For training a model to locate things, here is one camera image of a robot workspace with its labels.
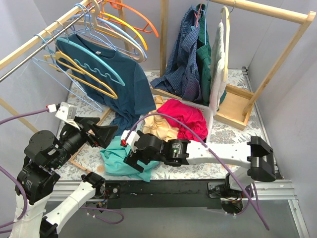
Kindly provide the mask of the beige t shirt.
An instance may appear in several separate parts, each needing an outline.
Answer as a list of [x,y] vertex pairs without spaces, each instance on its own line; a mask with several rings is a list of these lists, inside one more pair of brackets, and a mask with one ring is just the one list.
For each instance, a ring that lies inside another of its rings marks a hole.
[[147,117],[144,119],[144,123],[142,133],[153,134],[164,141],[177,139],[178,137],[179,128],[172,127],[167,120],[160,115]]

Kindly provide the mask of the dark blue garment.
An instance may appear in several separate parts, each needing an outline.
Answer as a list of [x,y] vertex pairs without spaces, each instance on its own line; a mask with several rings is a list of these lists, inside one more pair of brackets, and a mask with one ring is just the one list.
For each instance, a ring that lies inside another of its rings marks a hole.
[[89,87],[92,84],[101,90],[107,90],[100,82],[73,71],[74,76],[87,82],[82,83],[81,86],[88,97],[115,111],[115,118],[111,124],[118,126],[116,135],[121,135],[124,130],[130,129],[140,115],[156,109],[143,69],[123,53],[90,42],[78,34],[58,38],[56,50],[61,50],[116,93],[118,98],[113,99]]

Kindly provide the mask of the magenta garment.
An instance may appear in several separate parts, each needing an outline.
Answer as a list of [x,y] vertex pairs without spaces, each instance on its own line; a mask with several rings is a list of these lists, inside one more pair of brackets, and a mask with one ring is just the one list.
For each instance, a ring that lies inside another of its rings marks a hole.
[[[194,131],[202,140],[208,135],[208,127],[205,117],[201,110],[188,106],[179,100],[169,99],[157,109],[157,113],[171,116]],[[188,139],[199,141],[187,128],[170,118],[164,117],[167,122],[175,128],[178,128],[178,139]]]

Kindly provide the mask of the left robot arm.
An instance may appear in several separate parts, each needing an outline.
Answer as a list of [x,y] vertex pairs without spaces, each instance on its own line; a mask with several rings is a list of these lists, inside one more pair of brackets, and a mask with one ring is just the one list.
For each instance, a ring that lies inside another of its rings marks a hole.
[[106,180],[90,172],[82,175],[78,187],[55,210],[45,214],[45,206],[60,179],[56,171],[85,144],[109,146],[118,126],[100,126],[99,121],[98,117],[75,117],[73,125],[63,126],[59,137],[41,130],[30,138],[24,149],[23,168],[16,179],[16,211],[10,237],[56,238],[89,199],[106,196]]

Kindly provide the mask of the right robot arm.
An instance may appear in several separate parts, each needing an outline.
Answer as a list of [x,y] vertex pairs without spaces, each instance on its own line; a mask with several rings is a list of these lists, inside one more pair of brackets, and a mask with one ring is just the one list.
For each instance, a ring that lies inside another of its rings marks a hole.
[[133,131],[121,143],[130,146],[124,162],[139,172],[144,171],[143,164],[152,161],[172,167],[206,163],[237,166],[225,179],[224,191],[230,197],[255,181],[276,180],[273,149],[258,136],[252,136],[248,142],[215,144],[188,139],[164,141],[152,134]]

